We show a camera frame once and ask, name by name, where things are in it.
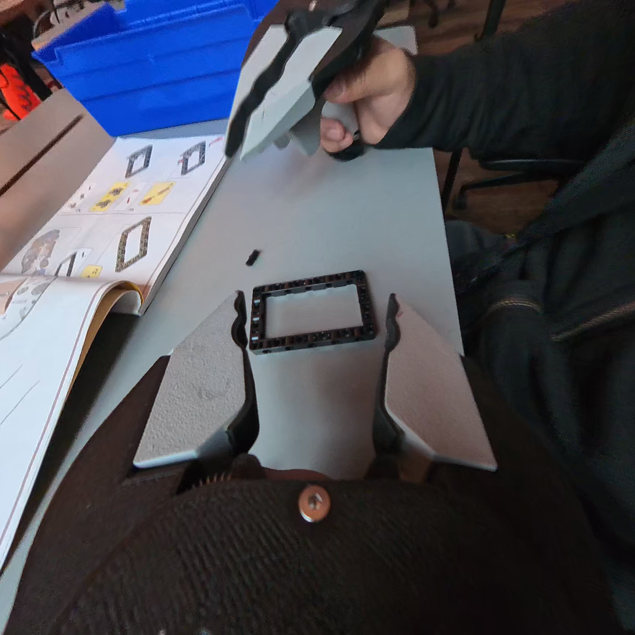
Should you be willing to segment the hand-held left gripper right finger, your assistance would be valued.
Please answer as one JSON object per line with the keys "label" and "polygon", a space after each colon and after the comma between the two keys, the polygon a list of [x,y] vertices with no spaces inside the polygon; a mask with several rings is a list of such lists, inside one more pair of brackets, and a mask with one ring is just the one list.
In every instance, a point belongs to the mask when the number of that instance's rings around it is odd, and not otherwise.
{"label": "hand-held left gripper right finger", "polygon": [[417,311],[391,294],[373,447],[398,471],[453,464],[496,471],[497,462],[461,355]]}

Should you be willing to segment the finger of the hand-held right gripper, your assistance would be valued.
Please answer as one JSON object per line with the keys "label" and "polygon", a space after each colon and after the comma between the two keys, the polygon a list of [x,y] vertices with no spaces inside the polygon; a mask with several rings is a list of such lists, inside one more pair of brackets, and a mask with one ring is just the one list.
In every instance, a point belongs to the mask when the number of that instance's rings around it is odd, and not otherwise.
{"label": "finger of the hand-held right gripper", "polygon": [[266,89],[264,98],[248,118],[240,144],[242,161],[271,144],[294,142],[306,156],[320,144],[319,121],[324,101],[314,95],[310,76],[339,38],[340,27],[322,27],[301,38],[283,62],[282,74]]}
{"label": "finger of the hand-held right gripper", "polygon": [[270,26],[244,62],[227,125],[227,158],[234,157],[241,147],[251,115],[281,77],[289,54],[286,28]]}

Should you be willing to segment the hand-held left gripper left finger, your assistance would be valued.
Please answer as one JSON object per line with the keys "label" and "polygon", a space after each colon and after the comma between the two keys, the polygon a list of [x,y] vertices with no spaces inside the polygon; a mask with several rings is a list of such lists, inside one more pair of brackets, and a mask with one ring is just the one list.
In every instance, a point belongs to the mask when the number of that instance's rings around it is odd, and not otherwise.
{"label": "hand-held left gripper left finger", "polygon": [[133,459],[135,467],[247,454],[260,426],[244,293],[233,291],[177,345]]}

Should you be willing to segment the black lego frame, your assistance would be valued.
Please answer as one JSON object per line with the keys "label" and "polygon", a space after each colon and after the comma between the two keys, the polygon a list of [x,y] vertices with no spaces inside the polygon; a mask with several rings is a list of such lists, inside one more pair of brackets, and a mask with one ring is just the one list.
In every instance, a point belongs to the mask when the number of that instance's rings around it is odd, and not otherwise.
{"label": "black lego frame", "polygon": [[[339,289],[354,290],[360,314],[355,324],[338,320],[333,328],[315,328],[297,333],[271,335],[267,304],[269,301]],[[256,355],[369,342],[378,334],[368,279],[366,273],[360,269],[256,286],[252,291],[249,324],[249,348]]]}

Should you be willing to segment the person's right forearm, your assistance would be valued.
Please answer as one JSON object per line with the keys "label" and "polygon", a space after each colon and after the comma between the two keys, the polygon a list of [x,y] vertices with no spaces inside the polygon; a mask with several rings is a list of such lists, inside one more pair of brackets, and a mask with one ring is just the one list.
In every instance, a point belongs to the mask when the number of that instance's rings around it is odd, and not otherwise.
{"label": "person's right forearm", "polygon": [[378,148],[634,160],[633,1],[568,3],[413,62],[413,95]]}

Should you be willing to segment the person's right hand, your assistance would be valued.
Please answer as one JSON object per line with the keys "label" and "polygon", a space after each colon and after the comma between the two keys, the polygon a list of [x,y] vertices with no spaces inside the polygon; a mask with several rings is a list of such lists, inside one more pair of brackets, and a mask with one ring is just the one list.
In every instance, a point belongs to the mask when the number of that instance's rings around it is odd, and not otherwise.
{"label": "person's right hand", "polygon": [[376,146],[409,104],[416,79],[410,53],[374,37],[363,59],[335,77],[324,97],[352,106],[360,139]]}

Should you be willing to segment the blue plastic bin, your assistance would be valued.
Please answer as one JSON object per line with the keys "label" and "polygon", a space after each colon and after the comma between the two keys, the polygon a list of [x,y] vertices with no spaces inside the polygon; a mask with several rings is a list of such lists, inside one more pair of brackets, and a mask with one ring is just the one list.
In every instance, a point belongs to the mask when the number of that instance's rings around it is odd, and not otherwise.
{"label": "blue plastic bin", "polygon": [[227,118],[276,1],[106,3],[33,53],[111,136]]}

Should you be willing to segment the open instruction booklet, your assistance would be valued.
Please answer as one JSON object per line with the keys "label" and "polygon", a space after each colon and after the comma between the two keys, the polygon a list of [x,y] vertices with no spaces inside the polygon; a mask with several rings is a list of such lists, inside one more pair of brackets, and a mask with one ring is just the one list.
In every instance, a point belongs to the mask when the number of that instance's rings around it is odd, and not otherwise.
{"label": "open instruction booklet", "polygon": [[97,331],[146,311],[226,172],[225,142],[117,139],[1,271],[1,568]]}

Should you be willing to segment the black office chair base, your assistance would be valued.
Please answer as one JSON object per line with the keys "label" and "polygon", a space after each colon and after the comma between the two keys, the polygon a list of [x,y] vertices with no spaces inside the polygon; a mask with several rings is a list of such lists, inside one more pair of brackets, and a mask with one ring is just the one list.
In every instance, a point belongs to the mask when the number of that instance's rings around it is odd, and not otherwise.
{"label": "black office chair base", "polygon": [[461,185],[454,198],[450,198],[460,160],[462,150],[451,153],[446,178],[441,189],[441,207],[443,212],[448,211],[449,205],[454,210],[464,211],[467,206],[467,194],[471,190],[487,189],[493,187],[517,186],[522,184],[555,181],[561,188],[571,178],[576,176],[586,164],[580,159],[493,159],[478,163],[483,170],[502,172],[502,176],[481,181],[468,182]]}

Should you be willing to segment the orange patterned cone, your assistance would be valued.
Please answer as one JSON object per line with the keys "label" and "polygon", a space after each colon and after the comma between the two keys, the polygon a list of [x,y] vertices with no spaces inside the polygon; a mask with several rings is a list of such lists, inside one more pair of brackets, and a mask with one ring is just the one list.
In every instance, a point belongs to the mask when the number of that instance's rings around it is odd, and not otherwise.
{"label": "orange patterned cone", "polygon": [[3,117],[8,121],[23,119],[42,102],[17,70],[7,63],[1,64],[1,101],[6,104]]}

